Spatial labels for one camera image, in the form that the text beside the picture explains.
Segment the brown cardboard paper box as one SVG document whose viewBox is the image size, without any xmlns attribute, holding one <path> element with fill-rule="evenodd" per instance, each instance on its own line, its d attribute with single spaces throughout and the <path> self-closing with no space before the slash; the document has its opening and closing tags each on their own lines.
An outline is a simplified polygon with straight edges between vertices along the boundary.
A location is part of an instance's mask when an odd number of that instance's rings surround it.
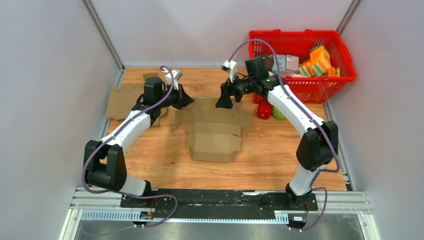
<svg viewBox="0 0 424 240">
<path fill-rule="evenodd" d="M 187 126 L 187 148 L 191 159 L 231 163 L 242 148 L 242 129 L 252 126 L 251 115 L 242 103 L 231 109 L 217 108 L 217 98 L 196 97 L 175 112 L 175 125 Z"/>
</svg>

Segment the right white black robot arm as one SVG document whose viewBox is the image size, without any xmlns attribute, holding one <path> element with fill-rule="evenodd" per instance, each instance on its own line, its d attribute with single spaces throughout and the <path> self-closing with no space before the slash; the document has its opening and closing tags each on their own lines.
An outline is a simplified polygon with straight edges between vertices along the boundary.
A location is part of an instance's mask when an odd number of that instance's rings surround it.
<svg viewBox="0 0 424 240">
<path fill-rule="evenodd" d="M 338 161 L 338 126 L 325 121 L 309 110 L 278 75 L 266 68 L 264 57 L 257 56 L 245 61 L 247 75 L 238 77 L 237 64 L 226 60 L 221 69 L 229 74 L 220 86 L 216 108 L 232 109 L 243 95 L 255 93 L 276 107 L 294 126 L 300 136 L 296 150 L 298 168 L 294 178 L 285 187 L 285 203 L 293 209 L 302 207 L 313 190 L 313 184 L 327 165 Z"/>
</svg>

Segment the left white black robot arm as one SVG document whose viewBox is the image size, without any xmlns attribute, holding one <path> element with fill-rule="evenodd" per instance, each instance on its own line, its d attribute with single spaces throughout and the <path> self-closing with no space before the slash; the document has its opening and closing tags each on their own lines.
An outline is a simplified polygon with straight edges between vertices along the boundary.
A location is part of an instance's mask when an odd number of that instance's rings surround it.
<svg viewBox="0 0 424 240">
<path fill-rule="evenodd" d="M 140 207 L 148 207 L 153 201 L 150 183 L 127 172 L 125 152 L 160 117 L 162 109 L 181 110 L 194 101 L 178 82 L 171 80 L 166 85 L 159 77 L 148 78 L 128 117 L 107 136 L 85 145 L 83 187 L 90 193 L 94 190 L 89 186 L 95 186 L 100 188 L 99 194 L 116 192 L 132 196 Z"/>
</svg>

